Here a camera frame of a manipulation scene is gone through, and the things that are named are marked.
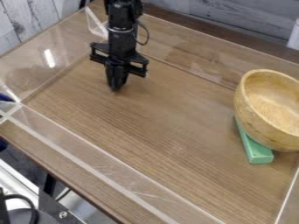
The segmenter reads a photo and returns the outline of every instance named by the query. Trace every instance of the wooden plank wall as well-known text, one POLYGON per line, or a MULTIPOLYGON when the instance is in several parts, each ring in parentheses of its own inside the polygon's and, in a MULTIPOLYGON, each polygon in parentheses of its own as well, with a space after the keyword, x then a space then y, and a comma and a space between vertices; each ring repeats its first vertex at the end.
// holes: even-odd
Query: wooden plank wall
POLYGON ((297 0, 144 0, 199 18, 288 39, 299 18, 297 0))
POLYGON ((0 0, 0 55, 80 8, 80 0, 0 0))

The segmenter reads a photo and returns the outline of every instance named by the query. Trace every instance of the wooden table surface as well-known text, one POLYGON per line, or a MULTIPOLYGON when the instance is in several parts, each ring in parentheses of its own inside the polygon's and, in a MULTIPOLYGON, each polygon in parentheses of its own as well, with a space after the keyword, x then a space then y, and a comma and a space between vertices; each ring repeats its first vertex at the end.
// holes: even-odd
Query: wooden table surface
MULTIPOLYGON (((90 8, 102 10, 101 2, 90 8)), ((108 89, 102 66, 89 61, 88 42, 97 38, 86 31, 82 12, 0 59, 4 77, 9 82, 24 78, 12 89, 21 98, 30 95, 22 101, 28 107, 221 221, 275 223, 297 155, 276 153, 272 164, 248 164, 233 122, 233 88, 249 69, 269 68, 297 77, 299 66, 153 17, 144 17, 144 22, 152 33, 141 49, 151 55, 149 75, 147 79, 129 76, 118 93, 108 89), (49 44, 54 38, 58 42, 49 44), (40 58, 30 49, 42 41, 53 55, 60 55, 64 46, 53 68, 60 77, 32 94, 28 89, 36 79, 42 82, 52 73, 40 62, 28 66, 40 58), (78 60, 72 58, 76 54, 82 55, 78 60), (24 60, 22 66, 12 66, 12 59, 24 60)), ((118 221, 163 223, 14 124, 5 122, 0 131, 1 137, 118 221)), ((97 159, 92 153, 84 154, 84 149, 72 153, 90 163, 97 159)))

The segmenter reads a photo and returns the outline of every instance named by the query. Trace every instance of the black cable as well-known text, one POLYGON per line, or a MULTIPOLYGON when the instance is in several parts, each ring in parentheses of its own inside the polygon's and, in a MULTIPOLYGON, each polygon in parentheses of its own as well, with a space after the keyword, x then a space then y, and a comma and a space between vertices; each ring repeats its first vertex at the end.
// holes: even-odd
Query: black cable
POLYGON ((36 224, 38 219, 38 214, 37 214, 37 211, 34 210, 32 201, 20 194, 9 194, 4 196, 4 200, 14 200, 14 199, 24 200, 29 204, 30 210, 32 210, 32 218, 28 224, 36 224))
POLYGON ((140 46, 145 46, 147 43, 148 43, 148 40, 149 40, 149 38, 151 38, 149 31, 147 30, 145 25, 144 25, 139 20, 136 20, 136 23, 137 23, 137 25, 139 25, 141 28, 144 28, 147 37, 145 37, 145 42, 141 43, 141 42, 139 42, 139 40, 136 39, 136 34, 133 33, 135 41, 136 41, 136 43, 137 43, 140 46))
POLYGON ((70 192, 70 189, 61 195, 56 198, 56 201, 60 201, 70 192))

